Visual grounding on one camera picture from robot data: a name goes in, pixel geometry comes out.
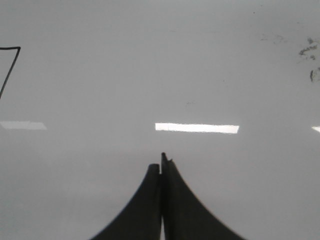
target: dark silhouette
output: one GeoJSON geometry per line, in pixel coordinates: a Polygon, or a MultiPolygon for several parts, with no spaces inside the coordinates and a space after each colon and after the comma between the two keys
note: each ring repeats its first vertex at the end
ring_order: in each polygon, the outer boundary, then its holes
{"type": "Polygon", "coordinates": [[[159,240],[161,217],[166,240],[244,240],[201,204],[164,152],[161,174],[149,165],[128,205],[92,240],[159,240]]]}

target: black drawn line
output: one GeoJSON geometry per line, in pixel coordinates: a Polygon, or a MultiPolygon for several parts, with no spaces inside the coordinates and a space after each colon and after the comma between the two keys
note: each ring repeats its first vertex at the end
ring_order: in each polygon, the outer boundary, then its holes
{"type": "Polygon", "coordinates": [[[311,72],[310,72],[310,79],[311,79],[311,82],[314,81],[314,71],[313,70],[311,70],[311,72]]]}
{"type": "Polygon", "coordinates": [[[310,50],[315,50],[315,49],[317,49],[317,47],[318,47],[317,45],[308,46],[307,48],[302,49],[302,50],[299,52],[299,55],[300,55],[300,56],[305,55],[305,52],[310,51],[310,50]]]}
{"type": "Polygon", "coordinates": [[[12,71],[12,69],[14,68],[14,66],[15,66],[15,64],[16,64],[16,61],[17,61],[17,58],[18,58],[18,56],[19,56],[20,49],[21,49],[20,46],[0,47],[0,50],[14,50],[14,49],[16,49],[16,54],[15,54],[14,60],[13,60],[13,62],[12,62],[12,64],[11,64],[11,67],[10,67],[10,69],[9,69],[6,77],[5,77],[4,83],[3,83],[3,85],[2,85],[2,88],[1,88],[1,91],[0,91],[0,99],[1,99],[2,93],[3,93],[4,90],[5,90],[5,86],[6,86],[6,84],[7,84],[7,81],[8,81],[8,79],[9,79],[9,76],[10,76],[10,74],[11,74],[11,71],[12,71]]]}

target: black marker line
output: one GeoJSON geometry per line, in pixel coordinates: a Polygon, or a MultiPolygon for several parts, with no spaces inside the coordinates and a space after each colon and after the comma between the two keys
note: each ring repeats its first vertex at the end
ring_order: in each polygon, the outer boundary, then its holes
{"type": "Polygon", "coordinates": [[[16,51],[16,54],[15,54],[14,60],[13,60],[13,62],[12,62],[12,64],[11,64],[11,67],[10,67],[10,69],[9,69],[6,77],[5,77],[4,83],[3,83],[3,85],[2,85],[2,88],[1,88],[1,91],[0,91],[0,99],[1,99],[2,93],[3,93],[4,90],[5,90],[5,86],[6,86],[6,84],[7,84],[7,81],[8,81],[8,79],[9,79],[9,76],[10,76],[10,74],[11,74],[11,71],[12,71],[12,69],[14,68],[14,65],[15,65],[15,63],[16,63],[16,61],[17,61],[17,58],[18,58],[18,56],[19,56],[20,49],[21,49],[20,46],[0,47],[0,50],[13,50],[13,49],[16,49],[17,51],[16,51]]]}
{"type": "Polygon", "coordinates": [[[311,70],[311,72],[310,72],[310,79],[311,79],[311,82],[314,81],[314,71],[313,70],[311,70]]]}

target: white glossy surface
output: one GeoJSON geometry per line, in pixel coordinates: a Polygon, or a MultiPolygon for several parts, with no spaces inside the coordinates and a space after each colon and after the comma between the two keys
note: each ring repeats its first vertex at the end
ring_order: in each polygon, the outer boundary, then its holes
{"type": "MultiPolygon", "coordinates": [[[[0,239],[89,239],[161,152],[246,239],[319,239],[320,46],[299,55],[320,39],[319,11],[317,0],[3,1],[0,47],[21,52],[0,122],[46,130],[0,125],[0,239]]],[[[0,52],[0,76],[11,61],[0,52]]]]}
{"type": "Polygon", "coordinates": [[[156,131],[221,134],[237,134],[239,130],[239,126],[234,125],[181,124],[171,122],[156,122],[154,128],[156,131]]]}

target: black object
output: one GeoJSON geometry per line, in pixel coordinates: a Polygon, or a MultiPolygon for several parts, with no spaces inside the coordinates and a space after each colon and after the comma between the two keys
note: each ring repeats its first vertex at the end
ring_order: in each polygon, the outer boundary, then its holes
{"type": "Polygon", "coordinates": [[[161,174],[149,165],[128,205],[92,240],[159,240],[161,217],[166,240],[244,240],[204,207],[164,152],[161,174]]]}
{"type": "Polygon", "coordinates": [[[127,206],[92,240],[159,240],[160,186],[159,165],[151,164],[127,206]]]}
{"type": "Polygon", "coordinates": [[[214,217],[162,153],[162,215],[166,240],[244,240],[214,217]]]}

